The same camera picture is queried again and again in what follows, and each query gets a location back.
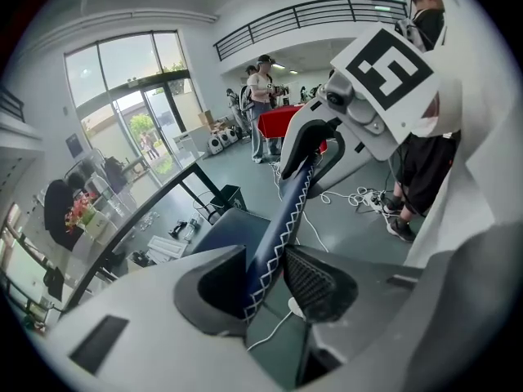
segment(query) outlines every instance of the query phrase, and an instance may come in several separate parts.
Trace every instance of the black box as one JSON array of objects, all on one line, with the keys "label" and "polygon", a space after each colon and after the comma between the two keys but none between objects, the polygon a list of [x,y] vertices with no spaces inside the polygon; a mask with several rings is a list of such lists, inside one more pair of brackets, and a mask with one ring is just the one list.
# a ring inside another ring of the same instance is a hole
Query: black box
[{"label": "black box", "polygon": [[[221,194],[223,194],[223,197],[229,200],[231,206],[247,212],[244,197],[242,196],[242,192],[238,186],[225,185],[220,191]],[[217,211],[222,210],[224,207],[224,204],[216,197],[212,198],[211,204],[217,209]]]}]

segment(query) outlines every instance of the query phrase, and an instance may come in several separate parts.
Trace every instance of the tree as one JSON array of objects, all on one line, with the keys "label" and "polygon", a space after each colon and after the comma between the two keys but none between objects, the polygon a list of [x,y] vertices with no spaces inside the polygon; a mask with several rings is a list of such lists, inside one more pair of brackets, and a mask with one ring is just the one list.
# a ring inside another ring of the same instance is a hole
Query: tree
[{"label": "tree", "polygon": [[140,140],[140,134],[142,132],[154,129],[153,120],[148,114],[138,114],[133,116],[129,121],[129,126],[131,128],[132,136],[134,136],[136,140]]},{"label": "tree", "polygon": [[[169,72],[172,72],[172,71],[181,71],[183,69],[186,69],[186,67],[183,65],[183,62],[180,61],[178,63],[174,63],[172,65],[172,67],[168,68],[168,67],[163,67],[163,71],[164,73],[169,73]],[[169,88],[171,90],[171,93],[173,96],[176,96],[176,95],[179,95],[180,93],[183,93],[183,80],[176,80],[176,81],[173,81],[173,82],[169,82]],[[155,95],[158,95],[160,93],[163,93],[163,89],[160,87],[160,88],[157,88],[156,91],[154,92]]]}]

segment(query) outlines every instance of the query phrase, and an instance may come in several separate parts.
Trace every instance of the balcony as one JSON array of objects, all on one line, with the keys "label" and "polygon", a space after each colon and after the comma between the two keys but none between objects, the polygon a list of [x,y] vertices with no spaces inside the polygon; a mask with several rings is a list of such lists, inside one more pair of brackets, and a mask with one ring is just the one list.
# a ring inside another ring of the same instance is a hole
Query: balcony
[{"label": "balcony", "polygon": [[24,104],[21,100],[13,96],[4,86],[0,86],[0,111],[21,122],[25,122],[23,108]]},{"label": "balcony", "polygon": [[285,7],[229,33],[213,46],[220,61],[246,47],[289,30],[336,22],[382,22],[393,25],[408,16],[396,0],[315,0]]}]

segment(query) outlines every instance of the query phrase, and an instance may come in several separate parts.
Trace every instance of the jeans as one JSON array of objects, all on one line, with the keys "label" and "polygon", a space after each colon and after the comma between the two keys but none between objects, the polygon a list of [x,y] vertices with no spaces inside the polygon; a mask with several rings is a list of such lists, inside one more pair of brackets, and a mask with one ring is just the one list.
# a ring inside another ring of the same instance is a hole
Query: jeans
[{"label": "jeans", "polygon": [[232,110],[233,115],[235,116],[236,123],[241,128],[243,135],[248,135],[249,129],[247,123],[245,123],[245,119],[242,116],[241,112],[235,108],[230,108]]},{"label": "jeans", "polygon": [[[253,112],[253,160],[256,158],[263,157],[263,144],[262,144],[262,133],[258,129],[258,122],[260,115],[270,110],[270,103],[261,103],[254,101]],[[270,155],[276,155],[278,149],[278,138],[267,138],[267,149]]]}]

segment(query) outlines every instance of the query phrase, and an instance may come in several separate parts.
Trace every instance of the red tablecloth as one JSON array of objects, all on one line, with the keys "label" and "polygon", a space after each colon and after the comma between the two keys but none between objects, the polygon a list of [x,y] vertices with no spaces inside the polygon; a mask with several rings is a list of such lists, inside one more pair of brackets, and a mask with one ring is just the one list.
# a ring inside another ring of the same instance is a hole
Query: red tablecloth
[{"label": "red tablecloth", "polygon": [[[303,106],[282,106],[270,112],[260,115],[258,129],[265,138],[280,138],[287,133],[288,123],[294,114]],[[327,142],[323,141],[320,145],[320,152],[327,150]]]}]

